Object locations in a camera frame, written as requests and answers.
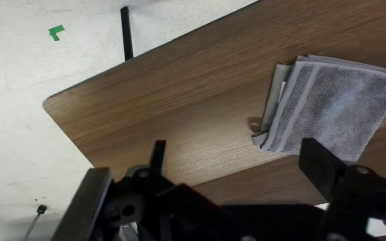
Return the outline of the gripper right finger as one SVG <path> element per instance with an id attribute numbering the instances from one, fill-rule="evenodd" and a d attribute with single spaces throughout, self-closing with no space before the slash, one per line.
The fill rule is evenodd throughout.
<path id="1" fill-rule="evenodd" d="M 376 241 L 370 218 L 386 226 L 386 177 L 365 166 L 347 165 L 313 138 L 302 139 L 299 168 L 328 201 L 319 241 Z"/>

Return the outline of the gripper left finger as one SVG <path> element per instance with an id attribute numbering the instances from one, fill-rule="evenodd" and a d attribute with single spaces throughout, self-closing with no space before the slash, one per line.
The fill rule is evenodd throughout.
<path id="1" fill-rule="evenodd" d="M 51 241 L 228 241 L 224 209 L 163 176 L 165 147 L 156 141 L 149 164 L 118 182 L 109 168 L 90 168 Z"/>

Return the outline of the grey folded cloth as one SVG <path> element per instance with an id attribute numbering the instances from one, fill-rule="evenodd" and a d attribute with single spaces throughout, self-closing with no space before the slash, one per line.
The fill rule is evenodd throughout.
<path id="1" fill-rule="evenodd" d="M 298 155 L 314 138 L 356 162 L 386 116 L 386 69 L 337 58 L 297 56 L 276 64 L 254 145 Z"/>

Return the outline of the stand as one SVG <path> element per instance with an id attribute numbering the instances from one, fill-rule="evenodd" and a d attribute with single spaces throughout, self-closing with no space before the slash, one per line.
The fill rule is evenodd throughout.
<path id="1" fill-rule="evenodd" d="M 43 215 L 47 210 L 47 206 L 46 205 L 39 205 L 37 210 L 36 210 L 36 215 L 34 217 L 34 219 L 32 220 L 31 224 L 29 225 L 28 227 L 28 230 L 26 231 L 26 234 L 24 235 L 22 241 L 28 241 L 29 237 L 30 237 L 30 234 L 34 228 L 34 226 L 36 225 L 38 219 L 41 217 L 41 215 Z"/>

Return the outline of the green tape mark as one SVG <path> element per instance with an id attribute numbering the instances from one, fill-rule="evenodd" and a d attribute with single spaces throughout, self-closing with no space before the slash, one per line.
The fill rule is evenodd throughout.
<path id="1" fill-rule="evenodd" d="M 63 27 L 63 25 L 55 26 L 48 30 L 49 36 L 52 37 L 54 41 L 59 41 L 60 39 L 58 37 L 58 33 L 63 32 L 64 30 L 65 28 Z"/>

